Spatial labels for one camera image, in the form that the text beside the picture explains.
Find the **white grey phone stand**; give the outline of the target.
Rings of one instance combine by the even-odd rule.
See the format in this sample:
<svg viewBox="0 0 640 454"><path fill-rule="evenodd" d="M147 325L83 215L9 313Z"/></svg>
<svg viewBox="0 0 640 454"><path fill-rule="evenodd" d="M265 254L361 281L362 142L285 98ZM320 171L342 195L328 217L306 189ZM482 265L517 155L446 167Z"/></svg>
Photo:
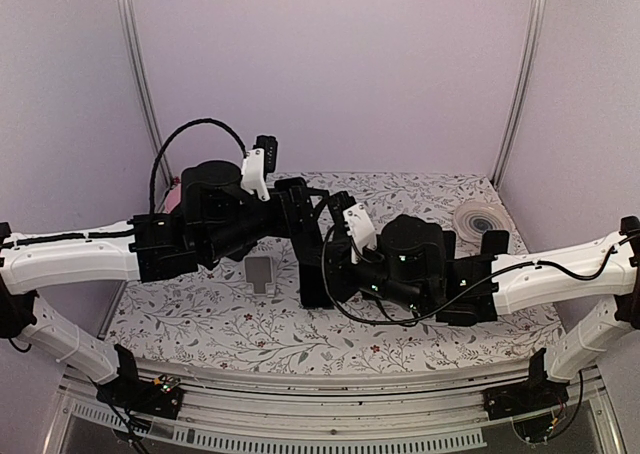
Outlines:
<svg viewBox="0 0 640 454"><path fill-rule="evenodd" d="M249 292L273 298L276 295L276 271L271 257L249 256L244 259L244 274Z"/></svg>

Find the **black phone blue case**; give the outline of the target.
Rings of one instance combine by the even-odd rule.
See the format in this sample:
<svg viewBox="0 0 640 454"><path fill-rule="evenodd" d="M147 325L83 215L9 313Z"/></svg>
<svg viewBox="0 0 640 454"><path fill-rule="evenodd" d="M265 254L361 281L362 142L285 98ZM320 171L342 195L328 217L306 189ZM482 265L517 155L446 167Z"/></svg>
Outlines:
<svg viewBox="0 0 640 454"><path fill-rule="evenodd" d="M482 255L507 254L510 245L510 232L507 230L487 230L483 233L480 253Z"/></svg>

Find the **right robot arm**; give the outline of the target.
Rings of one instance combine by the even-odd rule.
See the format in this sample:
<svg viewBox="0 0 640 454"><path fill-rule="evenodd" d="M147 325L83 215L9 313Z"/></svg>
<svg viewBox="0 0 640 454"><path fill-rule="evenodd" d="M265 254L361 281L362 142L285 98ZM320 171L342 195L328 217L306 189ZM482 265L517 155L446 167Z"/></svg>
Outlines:
<svg viewBox="0 0 640 454"><path fill-rule="evenodd" d="M599 302L553 347L530 360L517 401L537 410L565 384L639 326L639 229L633 218L600 239L522 256L506 252L509 235L488 231L482 252L458 258L456 235L437 223L400 215L376 232L370 219L347 210L321 248L325 291L341 309L356 293L396 304L406 318L385 325L434 319L456 327L493 322L542 304L582 297Z"/></svg>

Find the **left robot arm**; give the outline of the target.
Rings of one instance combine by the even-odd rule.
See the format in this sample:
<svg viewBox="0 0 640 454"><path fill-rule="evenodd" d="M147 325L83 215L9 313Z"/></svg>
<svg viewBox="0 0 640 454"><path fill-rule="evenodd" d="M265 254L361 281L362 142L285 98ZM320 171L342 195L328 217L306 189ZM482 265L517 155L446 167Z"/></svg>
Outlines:
<svg viewBox="0 0 640 454"><path fill-rule="evenodd" d="M128 408L148 400L133 354L60 315L43 288L88 282L155 283L241 260L262 239L291 240L303 263L319 236L302 177L268 186L261 169L209 161L184 171L180 202L100 227L24 234L1 226L1 336L31 344L85 374Z"/></svg>

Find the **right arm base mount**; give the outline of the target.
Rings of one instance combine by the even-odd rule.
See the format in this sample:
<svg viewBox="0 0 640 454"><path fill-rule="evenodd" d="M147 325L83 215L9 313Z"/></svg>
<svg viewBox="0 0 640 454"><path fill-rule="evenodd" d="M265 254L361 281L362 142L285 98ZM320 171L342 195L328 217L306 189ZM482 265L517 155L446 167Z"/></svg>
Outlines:
<svg viewBox="0 0 640 454"><path fill-rule="evenodd" d="M546 379L528 379L488 388L482 392L483 408L490 420L545 410L541 416L513 422L512 427L516 436L527 444L546 443L555 434L569 400L567 386L567 383Z"/></svg>

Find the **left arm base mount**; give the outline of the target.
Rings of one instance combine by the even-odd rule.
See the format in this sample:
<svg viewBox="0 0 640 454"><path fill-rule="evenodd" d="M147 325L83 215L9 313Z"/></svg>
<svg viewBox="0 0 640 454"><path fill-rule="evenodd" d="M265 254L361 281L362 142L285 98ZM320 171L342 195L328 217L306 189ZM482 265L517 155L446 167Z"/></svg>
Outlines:
<svg viewBox="0 0 640 454"><path fill-rule="evenodd" d="M99 384L96 399L127 413L141 413L176 420L184 397L178 378L161 375L154 380L139 377L134 355L119 344L114 345L119 365L114 380Z"/></svg>

